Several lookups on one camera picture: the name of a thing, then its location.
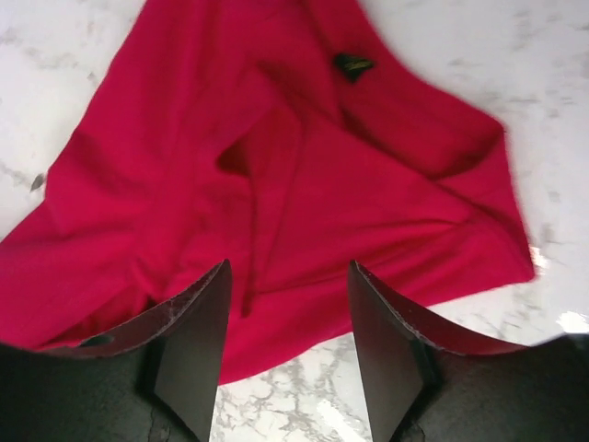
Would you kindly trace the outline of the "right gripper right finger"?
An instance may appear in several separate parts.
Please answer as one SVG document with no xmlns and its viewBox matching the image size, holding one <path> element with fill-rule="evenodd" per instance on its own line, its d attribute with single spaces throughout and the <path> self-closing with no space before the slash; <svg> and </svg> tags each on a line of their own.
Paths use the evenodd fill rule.
<svg viewBox="0 0 589 442">
<path fill-rule="evenodd" d="M 460 326 L 357 262 L 352 330 L 375 441 L 584 441 L 588 338 L 534 346 Z"/>
</svg>

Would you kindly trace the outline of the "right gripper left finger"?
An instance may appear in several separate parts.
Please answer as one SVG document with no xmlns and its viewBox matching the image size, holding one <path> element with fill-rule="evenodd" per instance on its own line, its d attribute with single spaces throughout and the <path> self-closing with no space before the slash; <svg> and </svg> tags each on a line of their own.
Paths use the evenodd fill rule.
<svg viewBox="0 0 589 442">
<path fill-rule="evenodd" d="M 206 441 L 231 266 L 75 347 L 1 348 L 5 441 Z"/>
</svg>

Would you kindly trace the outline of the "red t shirt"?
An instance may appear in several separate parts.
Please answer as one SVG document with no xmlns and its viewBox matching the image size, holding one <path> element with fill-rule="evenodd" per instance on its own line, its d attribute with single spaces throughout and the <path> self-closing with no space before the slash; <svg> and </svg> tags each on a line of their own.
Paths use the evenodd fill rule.
<svg viewBox="0 0 589 442">
<path fill-rule="evenodd" d="M 76 345 L 229 260 L 220 379 L 351 330 L 350 261 L 424 306 L 535 275 L 502 125 L 356 1 L 148 1 L 1 243 L 1 340 Z"/>
</svg>

